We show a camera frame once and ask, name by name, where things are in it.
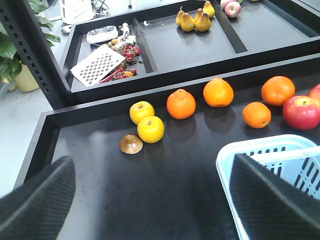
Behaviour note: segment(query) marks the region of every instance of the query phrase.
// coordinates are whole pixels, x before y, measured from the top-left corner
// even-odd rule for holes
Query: green leaf
[[[47,41],[47,43],[49,44],[50,48],[55,46],[55,45],[54,45],[51,41],[49,41],[48,39],[47,39],[46,41]]]
[[[35,17],[41,27],[52,30],[53,26],[52,26],[52,23],[49,19],[47,19],[46,17],[43,17],[43,16],[39,16],[39,15],[36,15]]]
[[[45,38],[49,41],[52,41],[52,42],[55,42],[55,43],[60,43],[61,39],[59,36],[56,36],[56,35],[52,35],[52,34],[49,34],[49,33],[45,33],[44,34]]]
[[[14,71],[12,71],[12,73],[11,73],[11,77],[13,77],[13,78],[15,78],[16,76],[19,75],[19,73],[21,73],[22,64],[21,64],[19,61],[18,61],[18,63],[19,63],[19,64],[16,65],[17,68],[16,68]]]
[[[11,64],[7,61],[0,62],[0,78],[4,79],[12,73]]]
[[[29,0],[29,4],[35,14],[41,13],[46,10],[45,4],[40,0]]]
[[[9,36],[0,34],[0,57],[13,59],[17,49]]]
[[[8,36],[8,33],[7,33],[7,31],[5,30],[5,28],[4,28],[4,26],[2,25],[1,22],[0,22],[0,33]]]
[[[21,63],[19,62],[19,60],[16,57],[14,57],[11,61],[12,72],[14,73],[15,71],[17,71],[21,67],[20,65]]]

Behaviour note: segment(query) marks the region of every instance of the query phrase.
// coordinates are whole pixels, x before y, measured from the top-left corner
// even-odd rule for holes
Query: black shelf
[[[253,129],[242,118],[250,102],[262,101],[270,77],[291,78],[296,94],[319,83],[320,53],[219,75],[235,91],[230,106],[209,107],[203,87],[211,77],[63,108],[41,115],[16,187],[61,156],[75,164],[76,193],[58,239],[237,239],[215,160],[231,142],[297,134],[320,144],[320,130],[289,127],[281,107],[269,106],[270,124]],[[183,88],[196,99],[184,120],[167,112],[169,94]],[[145,143],[135,155],[119,150],[126,134],[136,134],[129,108],[148,101],[165,125],[161,141]]]

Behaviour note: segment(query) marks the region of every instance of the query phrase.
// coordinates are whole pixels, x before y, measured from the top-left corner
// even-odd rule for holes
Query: shopping basket
[[[249,240],[230,193],[230,177],[235,154],[245,153],[301,191],[320,199],[320,147],[311,140],[284,134],[233,142],[218,153],[216,168],[240,240]]]

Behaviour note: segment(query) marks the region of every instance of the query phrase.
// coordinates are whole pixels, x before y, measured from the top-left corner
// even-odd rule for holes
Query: black tray
[[[183,32],[175,18],[183,6],[195,15],[202,1],[183,1],[75,25],[60,62],[76,103],[87,103],[244,68],[318,53],[320,17],[291,0],[243,1],[238,18],[228,19],[213,0],[209,32]],[[70,69],[93,48],[88,31],[106,25],[130,25],[141,48],[139,75],[84,87]]]
[[[16,186],[45,166],[68,155],[74,159],[76,193],[58,239],[194,239],[236,240],[237,232],[215,160],[219,150],[236,141],[298,134],[317,145],[320,129],[296,131],[281,107],[271,107],[272,120],[253,129],[242,119],[250,102],[261,101],[261,85],[270,77],[291,78],[296,94],[319,83],[320,53],[225,73],[235,90],[230,106],[209,107],[202,92],[206,77],[142,92],[45,112],[41,115]],[[196,112],[175,120],[166,100],[183,88],[196,98]],[[119,150],[137,127],[130,106],[145,100],[165,125],[161,141],[145,144],[135,155]]]

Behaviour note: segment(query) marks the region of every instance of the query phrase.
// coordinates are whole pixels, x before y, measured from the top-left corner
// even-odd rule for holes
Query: red apple
[[[241,5],[237,1],[229,2],[224,8],[224,13],[228,18],[236,18],[240,11]]]
[[[310,130],[320,123],[320,101],[309,96],[297,95],[283,105],[284,120],[296,130]]]
[[[313,99],[320,101],[320,83],[315,85],[308,93],[308,96]]]
[[[234,1],[237,1],[237,0],[221,0],[220,1],[221,8],[224,10],[226,8],[226,6],[228,5],[228,3],[231,3]]]

